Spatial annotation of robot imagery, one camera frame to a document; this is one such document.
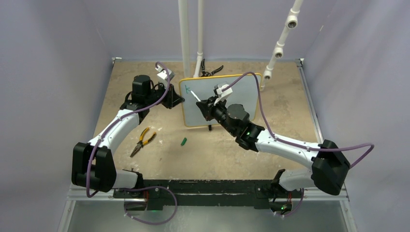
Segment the white green marker pen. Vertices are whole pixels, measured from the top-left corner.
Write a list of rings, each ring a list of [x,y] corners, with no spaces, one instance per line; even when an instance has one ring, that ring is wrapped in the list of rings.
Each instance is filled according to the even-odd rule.
[[[194,91],[191,90],[190,92],[194,96],[194,98],[196,99],[197,102],[201,101],[200,98],[194,93]]]

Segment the green marker cap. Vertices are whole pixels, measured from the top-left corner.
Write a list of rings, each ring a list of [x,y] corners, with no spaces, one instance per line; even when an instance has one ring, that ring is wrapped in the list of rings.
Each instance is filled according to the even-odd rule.
[[[184,139],[182,140],[182,142],[181,142],[181,146],[184,146],[185,143],[186,143],[186,141],[187,141],[187,138],[184,138]]]

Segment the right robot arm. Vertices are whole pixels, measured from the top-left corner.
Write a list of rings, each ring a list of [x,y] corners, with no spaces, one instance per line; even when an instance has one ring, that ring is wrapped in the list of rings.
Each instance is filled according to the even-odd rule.
[[[333,141],[319,144],[271,135],[268,129],[250,121],[243,105],[226,106],[225,101],[215,100],[216,97],[210,97],[196,102],[196,106],[205,120],[216,120],[241,148],[279,155],[304,166],[302,170],[281,170],[276,174],[271,184],[276,196],[313,187],[330,195],[341,192],[351,164]]]

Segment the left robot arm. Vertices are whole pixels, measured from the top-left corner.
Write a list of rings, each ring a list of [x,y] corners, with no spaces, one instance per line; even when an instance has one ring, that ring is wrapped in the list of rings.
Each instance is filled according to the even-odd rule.
[[[145,119],[150,108],[161,104],[171,109],[184,101],[170,83],[173,74],[161,71],[157,77],[158,83],[154,84],[148,75],[135,76],[132,90],[110,124],[90,141],[74,146],[72,184],[101,192],[125,189],[133,198],[144,193],[142,174],[117,169],[113,156],[128,134]]]

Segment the thin white vertical pipe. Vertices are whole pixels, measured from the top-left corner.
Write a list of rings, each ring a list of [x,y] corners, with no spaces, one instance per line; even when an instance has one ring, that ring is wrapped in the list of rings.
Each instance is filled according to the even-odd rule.
[[[204,0],[198,0],[198,33],[197,33],[197,59],[193,78],[199,77],[201,70],[201,62],[203,60],[203,38],[204,38]]]

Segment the yellow black pliers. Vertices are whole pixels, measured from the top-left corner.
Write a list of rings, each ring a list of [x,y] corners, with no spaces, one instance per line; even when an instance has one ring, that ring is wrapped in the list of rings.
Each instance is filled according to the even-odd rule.
[[[135,146],[134,150],[130,154],[130,158],[133,158],[144,146],[151,143],[156,138],[157,133],[153,132],[153,134],[148,139],[145,139],[145,135],[149,130],[150,128],[147,127],[142,131],[137,145]]]

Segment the thick white vertical pipe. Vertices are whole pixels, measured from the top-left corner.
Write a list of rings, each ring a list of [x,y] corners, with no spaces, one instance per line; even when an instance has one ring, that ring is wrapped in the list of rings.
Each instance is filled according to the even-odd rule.
[[[185,78],[190,77],[190,38],[188,1],[178,0],[178,14],[182,49],[183,73]]]

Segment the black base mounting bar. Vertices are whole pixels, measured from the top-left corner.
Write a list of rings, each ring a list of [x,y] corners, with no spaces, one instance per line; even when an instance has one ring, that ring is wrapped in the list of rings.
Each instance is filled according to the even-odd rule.
[[[297,198],[300,190],[286,191],[277,181],[146,179],[143,191],[115,190],[115,199],[141,201],[147,210],[165,206],[234,206],[270,209],[275,201]]]

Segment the white pipe with fittings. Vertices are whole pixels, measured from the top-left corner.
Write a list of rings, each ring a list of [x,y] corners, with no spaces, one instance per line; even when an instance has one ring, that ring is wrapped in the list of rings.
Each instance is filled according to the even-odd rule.
[[[270,61],[268,62],[263,72],[263,78],[261,79],[260,84],[261,90],[264,90],[265,83],[272,78],[276,62],[284,56],[284,46],[290,31],[294,30],[299,25],[298,16],[300,14],[300,9],[303,2],[304,0],[295,0],[292,8],[289,10],[287,18],[285,20],[284,28],[275,44]]]

